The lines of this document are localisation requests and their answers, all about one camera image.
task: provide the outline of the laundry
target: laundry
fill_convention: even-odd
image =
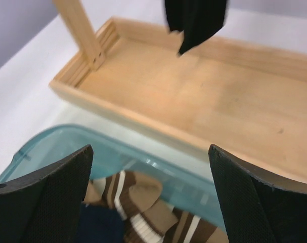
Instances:
[[[81,204],[75,243],[122,243],[124,222],[116,210]]]
[[[182,55],[215,35],[224,25],[227,0],[165,0],[170,31],[184,32]]]
[[[106,204],[124,220],[125,243],[206,243],[216,230],[200,217],[161,200],[162,184],[139,172],[121,171],[91,181],[89,188],[88,202]]]

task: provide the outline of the table surface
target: table surface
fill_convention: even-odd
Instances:
[[[82,2],[95,30],[111,16],[165,24],[161,0]],[[307,19],[230,8],[218,35],[307,53]],[[212,179],[208,163],[60,100],[48,84],[77,50],[58,16],[0,69],[0,174],[31,137],[73,123]]]

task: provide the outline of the plastic bin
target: plastic bin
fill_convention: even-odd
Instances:
[[[225,230],[213,182],[80,126],[54,127],[29,140],[0,175],[0,183],[54,163],[87,144],[94,150],[91,179],[121,170],[143,172],[163,183],[165,201]]]

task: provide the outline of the wooden box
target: wooden box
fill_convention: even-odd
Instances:
[[[80,51],[51,81],[62,98],[208,160],[216,144],[307,183],[307,55],[182,36],[112,18],[96,33],[78,0],[55,0]]]

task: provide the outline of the striped cloth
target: striped cloth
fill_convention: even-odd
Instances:
[[[118,211],[124,220],[125,243],[206,243],[216,230],[200,217],[160,200],[162,184],[139,172],[121,171],[91,181],[88,190],[85,203]]]

